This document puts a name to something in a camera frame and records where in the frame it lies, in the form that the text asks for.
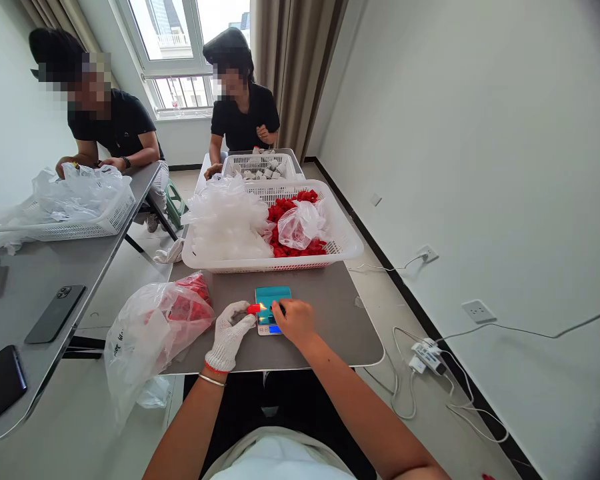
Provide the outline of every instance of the floor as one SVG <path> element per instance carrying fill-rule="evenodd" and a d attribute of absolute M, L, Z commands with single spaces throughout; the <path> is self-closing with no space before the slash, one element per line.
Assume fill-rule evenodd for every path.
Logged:
<path fill-rule="evenodd" d="M 306 164 L 303 170 L 308 179 L 323 180 L 314 164 Z M 171 174 L 184 198 L 192 196 L 198 174 L 198 171 Z M 160 228 L 150 234 L 144 226 L 134 224 L 129 234 L 150 255 L 156 249 L 168 248 L 172 242 Z M 346 262 L 348 267 L 361 263 L 379 264 L 366 244 L 364 254 Z M 124 243 L 91 302 L 78 334 L 104 338 L 126 299 L 147 283 L 164 281 L 169 273 L 170 266 L 150 263 Z M 360 306 L 367 309 L 388 355 L 399 365 L 392 327 L 400 326 L 418 336 L 424 335 L 424 331 L 385 272 L 352 272 L 351 277 L 362 300 Z M 412 342 L 400 338 L 400 344 L 401 349 L 407 351 Z M 393 388 L 393 374 L 386 359 L 369 370 Z M 358 373 L 389 402 L 390 395 L 376 381 L 362 369 L 358 369 Z M 62 360 L 32 416 L 18 431 L 0 441 L 0 480 L 140 479 L 180 405 L 183 378 L 175 377 L 173 381 L 166 409 L 146 410 L 136 406 L 118 435 L 113 428 L 102 360 Z M 409 428 L 451 478 L 478 480 L 483 473 L 488 473 L 496 480 L 518 479 L 499 446 L 478 436 L 445 408 L 449 387 L 446 380 L 431 375 L 415 379 L 418 409 L 414 420 L 407 422 Z M 457 390 L 454 400 L 464 402 L 466 397 Z M 404 415 L 410 412 L 408 389 L 397 399 L 397 408 Z M 487 431 L 477 415 L 470 417 Z"/>

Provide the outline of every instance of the smartphone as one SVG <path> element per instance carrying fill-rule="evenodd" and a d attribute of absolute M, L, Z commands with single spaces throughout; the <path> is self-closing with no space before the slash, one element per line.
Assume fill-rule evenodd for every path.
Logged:
<path fill-rule="evenodd" d="M 0 415 L 27 391 L 18 353 L 13 345 L 0 350 Z"/>
<path fill-rule="evenodd" d="M 289 287 L 262 287 L 255 290 L 255 302 L 260 304 L 258 314 L 258 335 L 280 335 L 280 327 L 275 324 L 275 317 L 271 310 L 273 301 L 291 298 Z"/>
<path fill-rule="evenodd" d="M 86 289 L 84 285 L 66 285 L 60 288 L 25 338 L 25 343 L 54 341 Z"/>

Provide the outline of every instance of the digital scale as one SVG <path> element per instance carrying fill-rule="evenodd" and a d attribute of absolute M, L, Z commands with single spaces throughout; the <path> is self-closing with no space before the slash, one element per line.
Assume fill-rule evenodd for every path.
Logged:
<path fill-rule="evenodd" d="M 260 305 L 258 318 L 258 335 L 281 335 L 280 327 L 275 323 L 271 304 L 282 299 L 291 298 L 289 287 L 262 287 L 255 290 L 255 302 Z"/>

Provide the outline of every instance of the black phone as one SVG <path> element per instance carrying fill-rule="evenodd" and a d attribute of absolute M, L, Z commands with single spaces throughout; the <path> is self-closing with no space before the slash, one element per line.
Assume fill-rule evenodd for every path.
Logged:
<path fill-rule="evenodd" d="M 85 290 L 84 285 L 66 285 L 60 288 L 25 338 L 25 343 L 54 341 Z"/>
<path fill-rule="evenodd" d="M 18 353 L 13 345 L 0 350 L 0 415 L 27 391 Z"/>

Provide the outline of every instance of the window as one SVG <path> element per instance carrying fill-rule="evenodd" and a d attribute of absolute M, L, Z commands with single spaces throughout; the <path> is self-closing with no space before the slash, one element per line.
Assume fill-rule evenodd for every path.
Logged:
<path fill-rule="evenodd" d="M 251 44 L 249 0 L 118 0 L 156 112 L 213 106 L 217 86 L 202 56 L 229 27 Z"/>

